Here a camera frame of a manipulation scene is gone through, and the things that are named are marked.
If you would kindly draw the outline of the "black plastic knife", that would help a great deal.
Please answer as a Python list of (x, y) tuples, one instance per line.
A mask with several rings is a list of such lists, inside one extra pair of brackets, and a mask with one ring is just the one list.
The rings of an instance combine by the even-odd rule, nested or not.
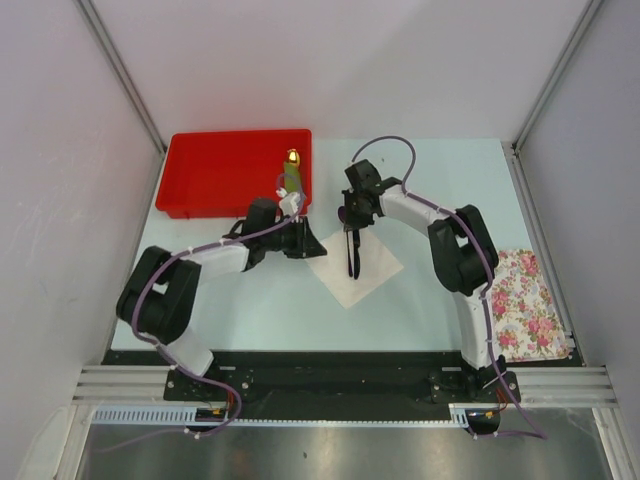
[(360, 239), (360, 231), (359, 230), (353, 230), (352, 231), (352, 241), (353, 241), (352, 273), (353, 273), (353, 278), (355, 280), (358, 280), (359, 276), (360, 276), (360, 271), (361, 271), (361, 260), (360, 260), (360, 253), (359, 253), (359, 249), (360, 249), (360, 246), (361, 246), (361, 239)]

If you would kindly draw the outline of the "white paper napkin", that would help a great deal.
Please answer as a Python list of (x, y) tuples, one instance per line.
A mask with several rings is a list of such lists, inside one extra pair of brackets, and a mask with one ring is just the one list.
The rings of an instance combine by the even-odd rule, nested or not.
[(345, 309), (403, 269), (399, 260), (370, 230), (364, 230), (360, 238), (358, 278), (349, 275), (350, 271), (355, 272), (354, 254), (347, 254), (346, 234), (341, 230), (321, 241), (327, 250), (325, 256), (307, 259), (312, 272)]

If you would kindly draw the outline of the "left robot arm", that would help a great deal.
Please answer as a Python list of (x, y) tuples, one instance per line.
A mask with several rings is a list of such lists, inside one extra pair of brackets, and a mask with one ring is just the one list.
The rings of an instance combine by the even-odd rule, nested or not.
[(172, 254), (158, 246), (144, 250), (117, 304), (117, 318), (139, 339), (156, 347), (176, 367), (188, 371), (186, 387), (197, 398), (214, 397), (220, 374), (210, 367), (214, 354), (189, 327), (196, 293), (207, 280), (248, 271), (269, 252), (289, 259), (327, 254), (302, 216), (301, 195), (294, 192), (276, 202), (256, 198), (246, 216), (217, 243)]

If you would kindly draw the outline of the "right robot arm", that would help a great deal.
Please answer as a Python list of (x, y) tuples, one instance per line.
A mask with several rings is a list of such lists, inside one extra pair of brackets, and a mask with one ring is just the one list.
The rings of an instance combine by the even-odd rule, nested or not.
[(382, 178), (367, 160), (353, 163), (345, 174), (350, 187), (342, 192), (338, 215), (346, 232), (349, 276), (360, 275), (360, 231), (375, 217), (395, 219), (425, 235), (435, 275), (456, 300), (461, 356), (473, 368), (461, 376), (462, 391), (473, 401), (486, 400), (498, 385), (487, 367), (498, 356), (488, 302), (499, 255), (480, 211), (473, 205), (455, 211), (438, 206), (406, 190), (399, 179)]

